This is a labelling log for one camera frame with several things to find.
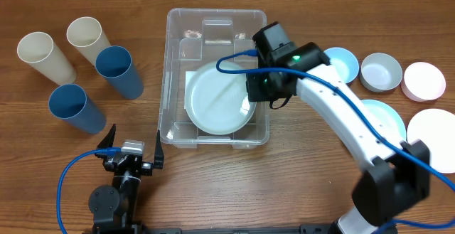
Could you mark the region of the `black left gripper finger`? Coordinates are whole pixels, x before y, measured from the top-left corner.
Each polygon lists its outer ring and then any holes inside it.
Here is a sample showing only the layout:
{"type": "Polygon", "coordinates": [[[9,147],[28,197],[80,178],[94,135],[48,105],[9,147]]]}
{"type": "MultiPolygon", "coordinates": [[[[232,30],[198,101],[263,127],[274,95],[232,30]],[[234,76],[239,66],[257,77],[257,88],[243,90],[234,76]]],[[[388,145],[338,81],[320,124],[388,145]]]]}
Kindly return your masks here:
{"type": "Polygon", "coordinates": [[[154,151],[154,168],[162,169],[164,167],[164,151],[161,144],[161,133],[160,130],[157,130],[156,133],[156,143],[154,151]]]}
{"type": "Polygon", "coordinates": [[[116,124],[113,124],[106,136],[102,139],[102,141],[97,145],[98,149],[107,149],[113,147],[114,144],[114,137],[116,133],[116,124]]]}

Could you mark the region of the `light blue small bowl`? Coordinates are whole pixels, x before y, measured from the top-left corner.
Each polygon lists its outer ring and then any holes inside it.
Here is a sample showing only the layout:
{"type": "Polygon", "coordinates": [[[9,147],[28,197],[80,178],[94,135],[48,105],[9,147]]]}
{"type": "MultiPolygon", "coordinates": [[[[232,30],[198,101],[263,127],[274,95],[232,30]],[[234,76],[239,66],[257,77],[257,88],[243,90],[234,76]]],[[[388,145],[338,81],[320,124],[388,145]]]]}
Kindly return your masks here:
{"type": "Polygon", "coordinates": [[[331,65],[335,66],[344,83],[352,83],[357,78],[360,70],[359,62],[349,50],[332,47],[326,49],[324,53],[330,58],[331,65]]]}

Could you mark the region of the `pale grey-green plate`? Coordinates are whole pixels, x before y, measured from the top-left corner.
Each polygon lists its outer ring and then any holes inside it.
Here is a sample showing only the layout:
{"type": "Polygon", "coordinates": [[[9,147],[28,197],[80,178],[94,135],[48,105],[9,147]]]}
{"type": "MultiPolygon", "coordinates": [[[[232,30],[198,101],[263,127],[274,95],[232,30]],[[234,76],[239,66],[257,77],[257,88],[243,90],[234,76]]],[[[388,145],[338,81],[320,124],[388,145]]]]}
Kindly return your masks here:
{"type": "Polygon", "coordinates": [[[244,127],[256,108],[256,104],[248,99],[246,75],[222,73],[217,70],[215,61],[196,72],[185,109],[194,125],[218,136],[244,127]]]}

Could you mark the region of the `grey small bowl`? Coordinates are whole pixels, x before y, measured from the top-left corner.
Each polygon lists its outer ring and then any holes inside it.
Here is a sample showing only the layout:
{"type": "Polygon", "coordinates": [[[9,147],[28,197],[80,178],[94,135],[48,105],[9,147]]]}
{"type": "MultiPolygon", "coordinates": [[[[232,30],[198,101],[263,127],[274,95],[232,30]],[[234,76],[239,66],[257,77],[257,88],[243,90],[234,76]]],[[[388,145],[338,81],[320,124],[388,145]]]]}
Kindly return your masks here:
{"type": "Polygon", "coordinates": [[[368,55],[360,67],[360,81],[372,92],[395,89],[402,82],[402,76],[400,63],[386,53],[368,55]]]}

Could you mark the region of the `light blue plate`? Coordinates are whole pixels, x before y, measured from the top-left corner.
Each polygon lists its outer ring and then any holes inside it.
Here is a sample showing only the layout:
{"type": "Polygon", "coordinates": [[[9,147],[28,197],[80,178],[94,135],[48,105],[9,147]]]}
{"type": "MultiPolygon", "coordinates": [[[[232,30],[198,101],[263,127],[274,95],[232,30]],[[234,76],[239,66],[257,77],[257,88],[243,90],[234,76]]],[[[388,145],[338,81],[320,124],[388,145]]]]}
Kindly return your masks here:
{"type": "Polygon", "coordinates": [[[405,124],[401,116],[389,105],[379,100],[362,100],[365,107],[394,134],[407,139],[405,124]]]}

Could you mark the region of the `pink small bowl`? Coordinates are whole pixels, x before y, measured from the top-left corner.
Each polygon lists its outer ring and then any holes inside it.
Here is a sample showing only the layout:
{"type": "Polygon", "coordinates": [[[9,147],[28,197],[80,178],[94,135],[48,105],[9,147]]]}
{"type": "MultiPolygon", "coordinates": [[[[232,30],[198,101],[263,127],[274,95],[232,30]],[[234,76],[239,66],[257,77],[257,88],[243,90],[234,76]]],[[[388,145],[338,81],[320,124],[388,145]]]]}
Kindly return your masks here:
{"type": "Polygon", "coordinates": [[[446,80],[436,66],[426,62],[416,62],[406,68],[401,88],[411,100],[416,102],[431,101],[444,94],[446,80]]]}

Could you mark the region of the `white plate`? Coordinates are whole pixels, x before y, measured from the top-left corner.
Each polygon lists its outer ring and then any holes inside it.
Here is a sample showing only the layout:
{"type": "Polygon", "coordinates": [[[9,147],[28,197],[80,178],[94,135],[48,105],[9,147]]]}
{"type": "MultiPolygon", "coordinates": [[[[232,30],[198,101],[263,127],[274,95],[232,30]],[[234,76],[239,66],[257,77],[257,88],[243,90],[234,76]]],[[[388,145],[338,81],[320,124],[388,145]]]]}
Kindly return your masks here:
{"type": "Polygon", "coordinates": [[[441,109],[418,112],[407,127],[407,141],[424,142],[431,152],[430,166],[444,174],[454,173],[454,114],[441,109]]]}

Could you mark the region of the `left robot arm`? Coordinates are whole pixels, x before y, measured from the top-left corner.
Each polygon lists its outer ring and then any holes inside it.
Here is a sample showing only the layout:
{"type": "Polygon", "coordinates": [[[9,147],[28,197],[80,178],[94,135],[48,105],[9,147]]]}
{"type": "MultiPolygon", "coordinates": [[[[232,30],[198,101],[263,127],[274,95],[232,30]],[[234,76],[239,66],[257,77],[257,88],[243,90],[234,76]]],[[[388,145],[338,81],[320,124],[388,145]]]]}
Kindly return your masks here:
{"type": "Polygon", "coordinates": [[[112,183],[97,187],[90,195],[88,206],[93,214],[93,233],[143,234],[149,230],[134,219],[142,176],[150,176],[154,169],[164,166],[161,142],[156,141],[154,160],[143,160],[144,143],[127,140],[118,151],[102,152],[114,144],[116,126],[111,129],[97,146],[96,157],[102,160],[106,171],[113,173],[112,183]]]}

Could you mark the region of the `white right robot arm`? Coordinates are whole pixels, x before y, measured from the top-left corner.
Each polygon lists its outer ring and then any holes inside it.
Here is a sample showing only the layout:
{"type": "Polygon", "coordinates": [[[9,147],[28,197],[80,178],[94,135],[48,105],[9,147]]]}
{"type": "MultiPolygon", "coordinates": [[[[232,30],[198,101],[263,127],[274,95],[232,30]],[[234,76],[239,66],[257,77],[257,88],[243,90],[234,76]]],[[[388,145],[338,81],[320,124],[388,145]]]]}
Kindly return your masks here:
{"type": "Polygon", "coordinates": [[[354,207],[330,232],[394,233],[397,215],[429,195],[427,146],[409,144],[381,126],[315,43],[297,47],[277,22],[252,40],[259,67],[247,73],[249,99],[274,103],[299,97],[323,117],[360,167],[354,207]]]}

